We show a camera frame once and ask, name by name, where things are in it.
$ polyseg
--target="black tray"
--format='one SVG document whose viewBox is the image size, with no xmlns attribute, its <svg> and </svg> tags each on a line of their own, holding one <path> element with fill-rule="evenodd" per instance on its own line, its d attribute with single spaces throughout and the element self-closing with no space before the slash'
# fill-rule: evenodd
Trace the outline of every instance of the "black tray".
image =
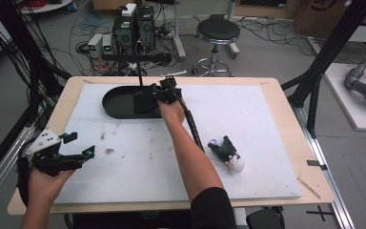
<svg viewBox="0 0 366 229">
<path fill-rule="evenodd" d="M 120 119 L 160 118 L 159 108 L 139 114 L 134 112 L 133 94 L 140 89 L 141 86 L 120 86 L 108 91 L 102 100 L 106 114 Z"/>
</svg>

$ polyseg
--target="human arm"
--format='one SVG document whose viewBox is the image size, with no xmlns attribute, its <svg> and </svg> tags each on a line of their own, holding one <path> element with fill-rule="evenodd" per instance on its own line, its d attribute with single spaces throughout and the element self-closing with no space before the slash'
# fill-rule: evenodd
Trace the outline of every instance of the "human arm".
<svg viewBox="0 0 366 229">
<path fill-rule="evenodd" d="M 158 102 L 161 114 L 171 134 L 180 174 L 192 201 L 199 193 L 211 188 L 224 188 L 213 164 L 195 144 L 182 122 L 185 119 L 183 108 L 175 101 L 168 105 Z"/>
<path fill-rule="evenodd" d="M 29 203 L 21 229 L 49 228 L 50 209 L 74 170 L 51 177 L 32 168 L 29 178 Z"/>
</svg>

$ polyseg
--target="forearm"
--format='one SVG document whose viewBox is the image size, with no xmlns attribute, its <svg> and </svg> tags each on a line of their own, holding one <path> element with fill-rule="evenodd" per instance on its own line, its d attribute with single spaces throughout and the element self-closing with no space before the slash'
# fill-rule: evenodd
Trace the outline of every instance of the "forearm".
<svg viewBox="0 0 366 229">
<path fill-rule="evenodd" d="M 21 229 L 48 229 L 50 216 L 50 203 L 29 201 L 29 206 L 23 217 Z"/>
<path fill-rule="evenodd" d="M 223 184 L 210 160 L 194 143 L 180 123 L 168 123 L 180 174 L 189 199 L 210 187 L 223 188 Z"/>
</svg>

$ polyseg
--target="power supply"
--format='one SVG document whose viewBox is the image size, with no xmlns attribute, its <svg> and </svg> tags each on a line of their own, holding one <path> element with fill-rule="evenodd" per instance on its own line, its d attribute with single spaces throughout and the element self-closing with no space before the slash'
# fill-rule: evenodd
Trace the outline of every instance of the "power supply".
<svg viewBox="0 0 366 229">
<path fill-rule="evenodd" d="M 103 34 L 97 33 L 88 43 L 91 57 L 100 58 L 103 54 Z"/>
<path fill-rule="evenodd" d="M 111 34 L 103 35 L 103 52 L 105 54 L 117 54 L 117 49 L 115 48 L 114 42 L 112 41 Z"/>
</svg>

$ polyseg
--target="cardboard box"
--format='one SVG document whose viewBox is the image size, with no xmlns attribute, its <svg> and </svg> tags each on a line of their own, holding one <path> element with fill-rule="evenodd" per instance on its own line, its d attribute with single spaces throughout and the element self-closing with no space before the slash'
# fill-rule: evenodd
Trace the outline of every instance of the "cardboard box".
<svg viewBox="0 0 366 229">
<path fill-rule="evenodd" d="M 344 1 L 301 0 L 295 16 L 294 31 L 326 39 L 346 10 Z"/>
<path fill-rule="evenodd" d="M 92 0 L 95 10 L 115 10 L 118 7 L 125 7 L 128 3 L 136 3 L 135 0 Z"/>
<path fill-rule="evenodd" d="M 299 7 L 301 6 L 301 1 L 299 0 L 287 0 L 285 4 L 285 9 L 290 13 L 297 13 Z"/>
</svg>

